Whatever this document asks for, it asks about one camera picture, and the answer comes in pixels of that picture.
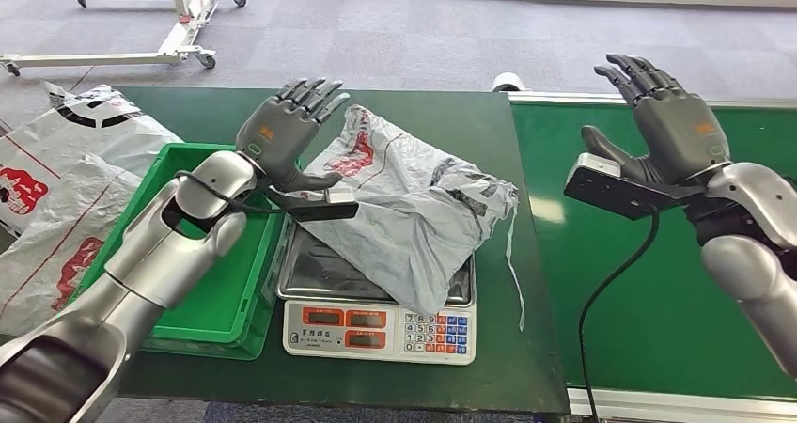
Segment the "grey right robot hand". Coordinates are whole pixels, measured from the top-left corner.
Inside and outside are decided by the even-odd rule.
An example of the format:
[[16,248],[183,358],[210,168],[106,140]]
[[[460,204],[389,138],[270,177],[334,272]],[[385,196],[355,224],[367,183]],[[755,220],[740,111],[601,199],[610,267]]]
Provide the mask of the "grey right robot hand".
[[632,110],[648,147],[632,156],[594,126],[581,129],[586,151],[616,162],[621,175],[638,181],[681,185],[730,162],[727,137],[697,94],[641,56],[608,54],[596,74],[613,85]]

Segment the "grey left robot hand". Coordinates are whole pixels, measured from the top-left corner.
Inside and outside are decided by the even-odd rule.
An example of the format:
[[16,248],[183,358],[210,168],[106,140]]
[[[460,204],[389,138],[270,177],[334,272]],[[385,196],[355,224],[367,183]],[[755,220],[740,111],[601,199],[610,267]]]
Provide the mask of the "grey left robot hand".
[[297,168],[296,160],[350,97],[339,90],[341,87],[341,81],[323,77],[289,81],[244,122],[236,137],[236,149],[254,161],[280,192],[333,187],[341,181],[340,174],[308,175]]

